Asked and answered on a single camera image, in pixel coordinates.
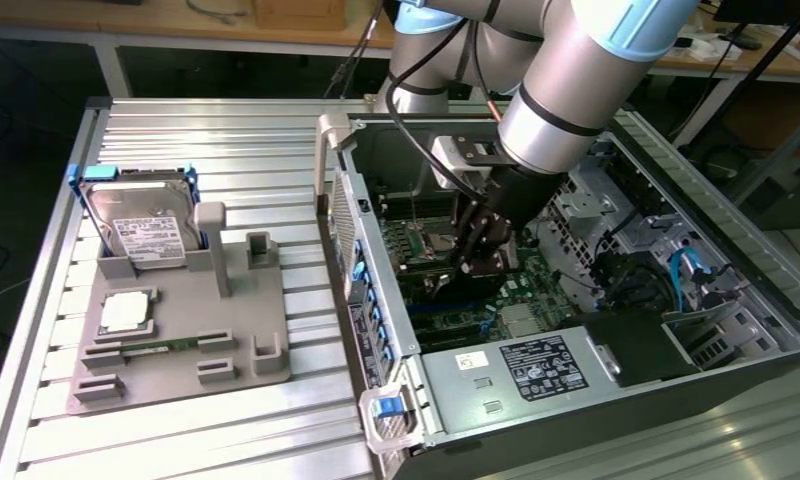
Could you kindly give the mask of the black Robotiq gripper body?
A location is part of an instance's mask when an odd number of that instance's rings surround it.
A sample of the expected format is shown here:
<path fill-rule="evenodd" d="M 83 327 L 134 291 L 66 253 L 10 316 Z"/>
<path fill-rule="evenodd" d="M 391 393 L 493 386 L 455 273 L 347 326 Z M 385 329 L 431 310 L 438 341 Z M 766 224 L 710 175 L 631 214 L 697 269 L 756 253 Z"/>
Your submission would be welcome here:
<path fill-rule="evenodd" d="M 479 197 L 463 193 L 457 196 L 450 259 L 461 274 L 495 275 L 519 268 L 518 236 L 563 182 L 562 173 L 538 174 L 523 167 L 497 167 Z"/>

